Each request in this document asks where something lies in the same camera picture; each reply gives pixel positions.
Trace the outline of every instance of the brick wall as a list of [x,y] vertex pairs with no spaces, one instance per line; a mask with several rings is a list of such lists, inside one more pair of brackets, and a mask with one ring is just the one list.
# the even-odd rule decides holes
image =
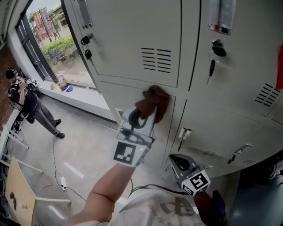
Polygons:
[[8,89],[10,84],[6,79],[6,70],[9,67],[17,68],[16,61],[7,45],[0,50],[0,131],[2,131],[2,125],[6,124],[13,108],[10,105],[10,99],[8,98]]

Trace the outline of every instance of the power strip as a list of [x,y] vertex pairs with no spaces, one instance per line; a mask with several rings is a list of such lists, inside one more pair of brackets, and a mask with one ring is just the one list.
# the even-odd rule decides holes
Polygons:
[[67,184],[66,184],[65,177],[61,177],[60,180],[61,180],[61,185],[63,185],[63,187],[62,187],[63,191],[66,191],[67,190]]

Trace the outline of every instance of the wire basket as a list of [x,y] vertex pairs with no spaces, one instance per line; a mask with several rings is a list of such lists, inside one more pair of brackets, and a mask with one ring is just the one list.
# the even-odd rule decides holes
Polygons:
[[62,91],[64,91],[65,89],[68,88],[68,83],[66,82],[66,80],[65,80],[65,78],[64,78],[63,75],[57,77],[54,82],[55,82],[56,85],[59,86],[59,88],[60,88]]

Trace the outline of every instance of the red paper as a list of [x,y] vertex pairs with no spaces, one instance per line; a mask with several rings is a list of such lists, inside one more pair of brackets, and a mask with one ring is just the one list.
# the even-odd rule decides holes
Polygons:
[[278,56],[278,73],[277,73],[277,82],[276,89],[283,89],[283,45],[280,47],[280,53]]

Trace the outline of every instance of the window frame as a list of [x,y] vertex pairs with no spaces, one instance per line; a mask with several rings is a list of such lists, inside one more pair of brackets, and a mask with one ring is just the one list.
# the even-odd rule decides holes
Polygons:
[[[35,67],[36,71],[39,73],[40,77],[43,79],[43,80],[47,80],[47,81],[55,81],[55,79],[57,78],[56,74],[54,73],[54,71],[52,70],[51,66],[48,64],[46,58],[44,57],[36,39],[35,39],[35,36],[33,34],[33,31],[32,31],[32,28],[31,28],[31,24],[29,23],[29,20],[28,20],[28,16],[27,16],[27,9],[28,7],[30,6],[30,4],[32,3],[33,0],[30,0],[28,2],[28,4],[26,5],[24,11],[21,13],[21,16],[19,18],[19,21],[18,23],[16,24],[15,26],[15,29],[17,31],[17,35],[30,59],[30,61],[32,62],[33,66]],[[74,40],[74,43],[76,45],[76,48],[79,52],[79,55],[84,63],[84,66],[86,67],[86,70],[92,80],[93,83],[85,83],[85,82],[80,82],[80,81],[72,81],[72,80],[67,80],[67,83],[69,84],[72,84],[72,85],[75,85],[75,86],[79,86],[79,87],[89,87],[91,89],[95,89],[95,90],[98,90],[97,89],[97,85],[92,77],[92,74],[88,68],[88,65],[84,59],[84,56],[83,56],[83,53],[80,49],[80,46],[79,46],[79,43],[78,41],[76,40],[76,36],[74,34],[74,31],[72,29],[72,26],[70,24],[70,20],[69,20],[69,17],[67,15],[67,11],[66,11],[66,8],[65,8],[65,4],[64,4],[64,1],[61,1],[61,7],[62,7],[62,10],[63,10],[63,15],[64,15],[64,19],[66,20],[67,22],[67,25],[70,29],[70,32],[71,32],[71,36]],[[26,32],[26,35],[24,35],[22,32],[21,32],[21,29],[22,27],[23,29],[25,30]],[[25,45],[27,45],[27,42],[30,42],[31,43],[31,46],[34,50],[34,53],[35,53],[35,56],[38,58],[37,61],[34,61],[32,55],[33,53],[27,49],[27,47],[25,47]],[[47,72],[47,74],[49,75],[49,77],[45,77],[44,73],[42,72],[41,68],[40,67],[43,67],[45,69],[45,71]]]

